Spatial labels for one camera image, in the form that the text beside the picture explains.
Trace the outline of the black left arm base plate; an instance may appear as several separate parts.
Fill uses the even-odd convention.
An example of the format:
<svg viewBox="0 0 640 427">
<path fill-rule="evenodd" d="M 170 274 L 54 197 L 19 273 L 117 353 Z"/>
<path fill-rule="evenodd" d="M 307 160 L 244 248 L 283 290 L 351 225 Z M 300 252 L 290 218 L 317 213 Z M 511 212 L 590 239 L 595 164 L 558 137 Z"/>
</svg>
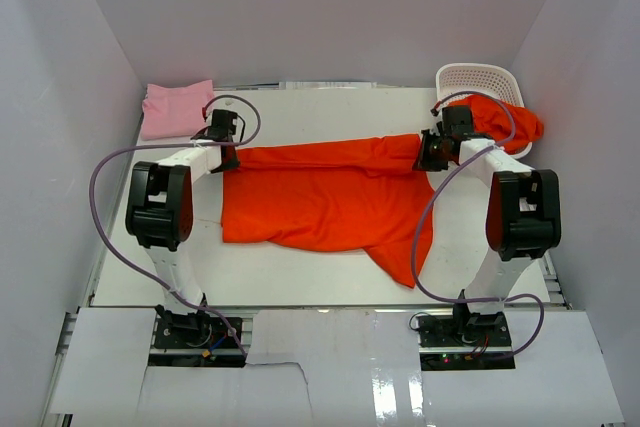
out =
<svg viewBox="0 0 640 427">
<path fill-rule="evenodd" d="M 210 317 L 195 328 L 176 326 L 157 316 L 148 356 L 150 367 L 242 368 L 245 357 L 239 340 L 244 334 L 243 319 L 228 317 L 230 326 L 219 317 Z"/>
</svg>

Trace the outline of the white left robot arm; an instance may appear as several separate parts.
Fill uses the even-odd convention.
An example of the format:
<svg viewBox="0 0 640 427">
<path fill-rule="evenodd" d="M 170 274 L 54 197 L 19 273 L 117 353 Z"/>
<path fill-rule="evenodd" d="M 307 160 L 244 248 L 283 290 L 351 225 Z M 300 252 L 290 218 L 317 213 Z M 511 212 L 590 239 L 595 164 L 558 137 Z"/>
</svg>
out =
<svg viewBox="0 0 640 427">
<path fill-rule="evenodd" d="M 192 144 L 159 161 L 133 167 L 125 227 L 151 259 L 168 288 L 164 308 L 187 312 L 207 304 L 184 243 L 194 224 L 193 185 L 202 177 L 239 166 L 234 143 L 237 122 L 202 129 Z"/>
</svg>

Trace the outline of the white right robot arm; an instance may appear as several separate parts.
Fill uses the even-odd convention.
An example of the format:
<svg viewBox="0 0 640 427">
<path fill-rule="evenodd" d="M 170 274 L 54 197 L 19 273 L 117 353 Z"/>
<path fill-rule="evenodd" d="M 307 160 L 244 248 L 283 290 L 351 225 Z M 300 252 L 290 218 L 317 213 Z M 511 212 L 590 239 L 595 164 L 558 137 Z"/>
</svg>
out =
<svg viewBox="0 0 640 427">
<path fill-rule="evenodd" d="M 451 301 L 453 312 L 448 320 L 453 337 L 472 346 L 501 330 L 504 304 L 521 275 L 559 244 L 559 180 L 552 170 L 535 170 L 519 162 L 485 134 L 424 130 L 413 168 L 440 172 L 451 163 L 456 168 L 435 196 L 465 169 L 489 188 L 488 250 L 471 283 Z"/>
</svg>

